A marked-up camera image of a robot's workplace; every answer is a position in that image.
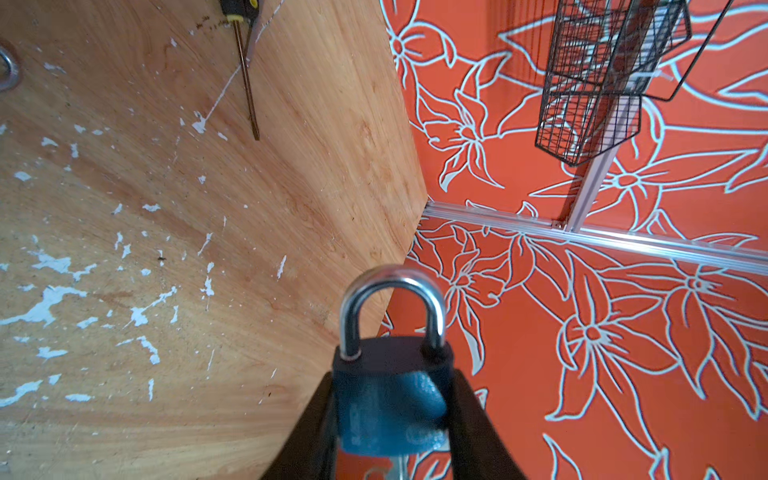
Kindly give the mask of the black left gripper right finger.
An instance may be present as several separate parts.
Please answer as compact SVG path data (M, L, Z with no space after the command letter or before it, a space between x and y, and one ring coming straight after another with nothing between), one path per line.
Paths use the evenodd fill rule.
M459 369L451 386L449 442L456 480L526 479Z

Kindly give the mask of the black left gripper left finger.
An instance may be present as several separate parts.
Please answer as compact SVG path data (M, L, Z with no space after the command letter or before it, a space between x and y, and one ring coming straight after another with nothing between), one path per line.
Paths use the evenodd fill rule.
M260 479L335 479L337 422L333 376L327 372Z

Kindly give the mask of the small black padlock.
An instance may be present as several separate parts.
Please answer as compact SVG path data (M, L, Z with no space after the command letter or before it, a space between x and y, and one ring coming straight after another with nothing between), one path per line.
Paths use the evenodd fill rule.
M0 45L1 55L1 81L0 91L6 92L17 87L22 78L21 63L17 52L6 41L2 40Z

